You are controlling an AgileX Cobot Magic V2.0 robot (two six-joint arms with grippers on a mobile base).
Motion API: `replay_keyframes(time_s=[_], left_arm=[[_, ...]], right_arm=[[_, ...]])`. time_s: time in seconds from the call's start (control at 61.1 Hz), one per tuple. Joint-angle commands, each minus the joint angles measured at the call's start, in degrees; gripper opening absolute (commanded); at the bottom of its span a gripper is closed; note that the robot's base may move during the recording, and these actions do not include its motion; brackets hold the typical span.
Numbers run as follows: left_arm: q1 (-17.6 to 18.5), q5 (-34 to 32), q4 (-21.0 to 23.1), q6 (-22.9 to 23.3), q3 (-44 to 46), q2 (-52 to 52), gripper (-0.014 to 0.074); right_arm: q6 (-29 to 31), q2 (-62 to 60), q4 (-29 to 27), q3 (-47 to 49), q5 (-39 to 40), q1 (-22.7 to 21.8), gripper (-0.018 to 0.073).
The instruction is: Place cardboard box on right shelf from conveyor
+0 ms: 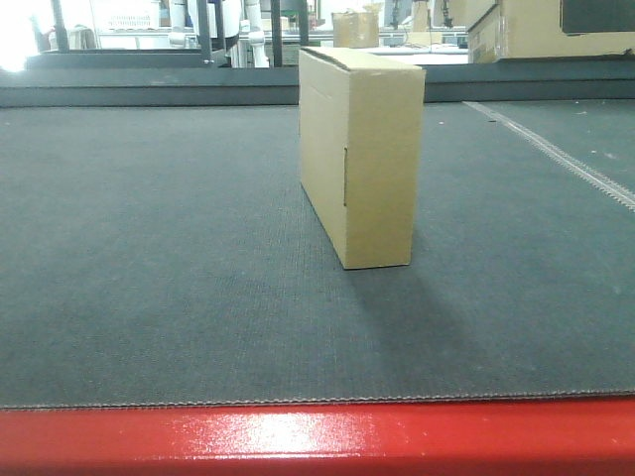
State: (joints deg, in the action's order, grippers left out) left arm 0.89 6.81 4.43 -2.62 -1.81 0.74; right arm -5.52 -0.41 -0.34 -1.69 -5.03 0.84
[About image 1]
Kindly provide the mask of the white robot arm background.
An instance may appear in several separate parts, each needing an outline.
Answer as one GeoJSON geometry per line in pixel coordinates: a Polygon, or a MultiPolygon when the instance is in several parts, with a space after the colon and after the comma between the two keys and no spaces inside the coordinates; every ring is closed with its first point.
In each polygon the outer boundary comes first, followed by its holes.
{"type": "Polygon", "coordinates": [[[247,35],[252,49],[253,64],[256,68],[268,68],[269,59],[266,55],[266,35],[263,29],[262,11],[259,0],[242,1],[243,19],[241,32],[247,35]]]}

